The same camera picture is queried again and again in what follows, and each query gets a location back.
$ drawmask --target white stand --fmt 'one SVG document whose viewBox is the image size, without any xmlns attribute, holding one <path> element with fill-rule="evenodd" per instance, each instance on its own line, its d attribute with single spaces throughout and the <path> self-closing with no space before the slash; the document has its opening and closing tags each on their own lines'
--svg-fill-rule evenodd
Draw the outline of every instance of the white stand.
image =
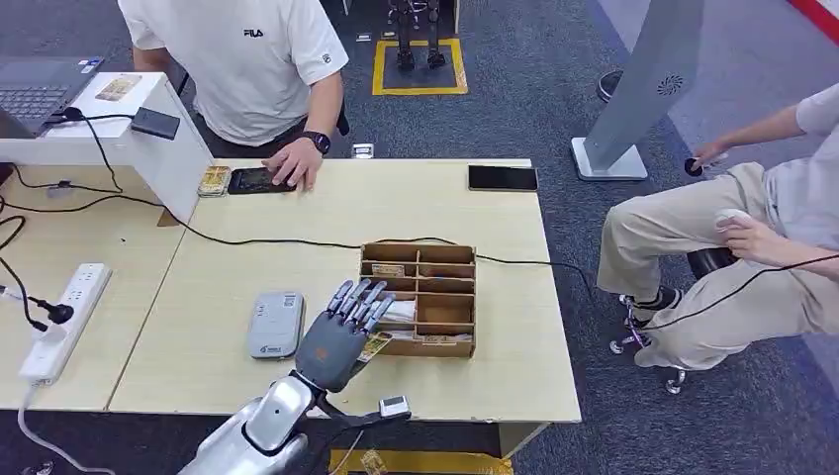
<svg viewBox="0 0 839 475">
<path fill-rule="evenodd" d="M 633 145 L 625 151 L 609 168 L 596 170 L 589 163 L 589 155 L 586 153 L 585 138 L 576 137 L 571 139 L 571 151 L 574 152 L 574 159 L 577 160 L 577 176 L 584 181 L 608 181 L 608 180 L 645 180 L 647 168 L 641 160 L 638 148 Z"/>
<path fill-rule="evenodd" d="M 117 102 L 96 95 L 121 74 L 141 76 Z M 72 103 L 85 116 L 135 114 L 139 107 L 180 119 L 174 141 L 131 130 L 131 119 L 93 121 L 93 128 L 112 165 L 130 165 L 160 202 L 182 221 L 189 221 L 198 203 L 198 184 L 213 164 L 210 150 L 195 128 L 166 75 L 162 72 L 100 72 Z M 87 124 L 62 124 L 30 140 L 0 140 L 0 162 L 26 165 L 104 166 Z"/>
<path fill-rule="evenodd" d="M 643 180 L 635 144 L 684 96 L 697 76 L 701 0 L 651 0 L 632 57 L 585 138 L 571 140 L 583 180 Z"/>
</svg>

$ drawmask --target wooden organizer box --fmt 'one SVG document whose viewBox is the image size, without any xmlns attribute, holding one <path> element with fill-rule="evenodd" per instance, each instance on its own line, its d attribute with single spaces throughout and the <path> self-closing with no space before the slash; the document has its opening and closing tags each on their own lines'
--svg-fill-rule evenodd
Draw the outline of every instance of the wooden organizer box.
<svg viewBox="0 0 839 475">
<path fill-rule="evenodd" d="M 471 357 L 475 352 L 475 249 L 465 245 L 371 243 L 361 247 L 361 277 L 386 281 L 396 300 L 414 300 L 414 321 L 388 322 L 393 339 L 381 354 Z"/>
</svg>

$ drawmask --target light wood tabletop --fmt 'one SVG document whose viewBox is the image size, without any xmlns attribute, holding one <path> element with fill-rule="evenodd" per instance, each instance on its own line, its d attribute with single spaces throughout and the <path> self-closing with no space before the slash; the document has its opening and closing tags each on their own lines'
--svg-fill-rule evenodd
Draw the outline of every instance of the light wood tabletop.
<svg viewBox="0 0 839 475">
<path fill-rule="evenodd" d="M 312 193 L 202 199 L 191 225 L 231 240 L 362 244 L 438 237 L 495 257 L 547 260 L 535 193 L 467 190 L 467 163 L 482 161 L 327 160 Z M 256 160 L 217 164 L 259 166 Z M 293 366 L 248 356 L 245 335 L 256 295 L 302 292 L 308 325 L 337 286 L 358 272 L 357 250 L 222 245 L 187 233 L 109 409 L 235 412 Z M 579 421 L 551 268 L 479 259 L 476 305 L 471 359 L 380 355 L 330 400 L 359 414 L 375 411 L 381 398 L 406 395 L 414 417 L 427 421 Z"/>
<path fill-rule="evenodd" d="M 130 167 L 115 167 L 126 194 L 155 201 L 153 193 Z M 104 166 L 21 167 L 30 184 L 70 179 L 73 183 L 111 189 Z M 45 189 L 24 188 L 10 177 L 0 188 L 9 203 L 36 209 L 77 207 L 103 195 L 72 190 L 49 197 Z M 22 214 L 23 231 L 3 249 L 3 257 L 20 275 L 30 295 L 55 303 L 70 276 L 84 262 L 102 262 L 113 269 L 111 280 L 96 306 L 63 373 L 39 391 L 34 407 L 102 411 L 111 398 L 140 328 L 175 250 L 183 237 L 180 227 L 159 228 L 161 210 L 124 200 L 108 201 L 78 213 L 40 214 L 7 208 L 0 218 Z M 11 224 L 0 230 L 5 238 Z M 0 284 L 18 290 L 0 268 Z M 46 313 L 31 304 L 32 316 L 46 321 Z M 32 347 L 32 329 L 20 302 L 0 300 L 0 407 L 17 408 L 26 390 L 18 377 Z"/>
</svg>

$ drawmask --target robotic finger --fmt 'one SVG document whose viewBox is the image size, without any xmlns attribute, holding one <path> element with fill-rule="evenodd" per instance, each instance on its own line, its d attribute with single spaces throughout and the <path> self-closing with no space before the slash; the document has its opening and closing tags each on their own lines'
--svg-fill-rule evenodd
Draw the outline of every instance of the robotic finger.
<svg viewBox="0 0 839 475">
<path fill-rule="evenodd" d="M 381 281 L 378 284 L 376 284 L 376 286 L 373 287 L 373 290 L 371 290 L 367 294 L 367 297 L 364 299 L 364 301 L 361 302 L 361 304 L 359 304 L 357 307 L 355 307 L 355 310 L 352 312 L 352 315 L 349 316 L 347 322 L 350 325 L 353 325 L 354 327 L 360 325 L 364 320 L 367 311 L 370 310 L 370 307 L 373 305 L 373 302 L 375 302 L 376 299 L 379 298 L 379 294 L 381 294 L 387 286 L 388 283 L 385 281 Z"/>
<path fill-rule="evenodd" d="M 370 315 L 370 318 L 368 318 L 367 321 L 363 323 L 364 327 L 362 330 L 365 333 L 373 332 L 373 328 L 376 327 L 376 324 L 379 323 L 379 320 L 382 318 L 383 315 L 385 315 L 385 312 L 388 311 L 388 308 L 390 308 L 391 304 L 394 303 L 394 300 L 396 300 L 396 296 L 394 294 L 388 294 L 387 296 L 385 296 L 385 300 L 383 300 L 382 303 L 379 304 L 378 307 L 376 307 L 376 310 L 373 311 L 372 315 Z"/>
<path fill-rule="evenodd" d="M 346 320 L 346 317 L 352 312 L 352 308 L 355 307 L 355 304 L 358 302 L 358 299 L 361 297 L 361 294 L 364 293 L 364 290 L 370 286 L 372 282 L 370 279 L 362 279 L 358 282 L 358 285 L 352 289 L 352 292 L 346 297 L 343 304 L 338 308 L 337 316 L 341 319 L 343 323 Z"/>
<path fill-rule="evenodd" d="M 338 290 L 335 292 L 335 295 L 332 296 L 332 300 L 329 301 L 329 305 L 326 306 L 327 312 L 334 312 L 338 310 L 341 302 L 343 302 L 343 298 L 346 297 L 347 292 L 349 289 L 352 288 L 352 281 L 347 280 L 338 287 Z"/>
</svg>

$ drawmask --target white power strip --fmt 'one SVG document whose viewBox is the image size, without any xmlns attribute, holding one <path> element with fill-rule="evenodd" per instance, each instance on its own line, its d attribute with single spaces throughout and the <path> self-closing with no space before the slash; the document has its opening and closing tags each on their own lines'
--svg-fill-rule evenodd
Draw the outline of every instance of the white power strip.
<svg viewBox="0 0 839 475">
<path fill-rule="evenodd" d="M 52 302 L 72 307 L 72 318 L 61 325 L 48 323 L 49 330 L 35 341 L 21 366 L 21 377 L 42 384 L 52 384 L 58 378 L 110 277 L 111 269 L 105 264 L 79 266 L 61 300 Z"/>
</svg>

